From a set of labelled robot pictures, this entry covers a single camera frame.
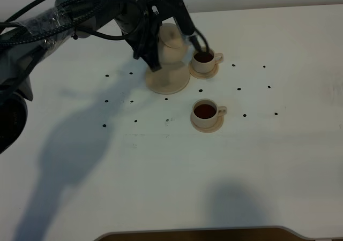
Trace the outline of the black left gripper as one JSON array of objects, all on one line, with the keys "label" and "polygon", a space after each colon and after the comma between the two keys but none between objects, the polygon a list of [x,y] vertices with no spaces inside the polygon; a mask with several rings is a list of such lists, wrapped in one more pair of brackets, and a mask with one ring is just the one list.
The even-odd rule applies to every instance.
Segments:
[{"label": "black left gripper", "polygon": [[115,21],[133,49],[133,58],[142,58],[152,72],[160,70],[158,30],[146,0],[123,0],[118,5],[119,13]]}]

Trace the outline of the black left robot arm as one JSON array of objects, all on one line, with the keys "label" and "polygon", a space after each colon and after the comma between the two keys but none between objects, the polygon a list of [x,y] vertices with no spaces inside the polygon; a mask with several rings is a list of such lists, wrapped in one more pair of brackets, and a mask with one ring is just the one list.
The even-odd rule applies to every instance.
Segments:
[{"label": "black left robot arm", "polygon": [[1,23],[1,150],[27,121],[33,69],[70,38],[126,41],[135,59],[157,71],[158,30],[171,17],[167,0],[35,0]]}]

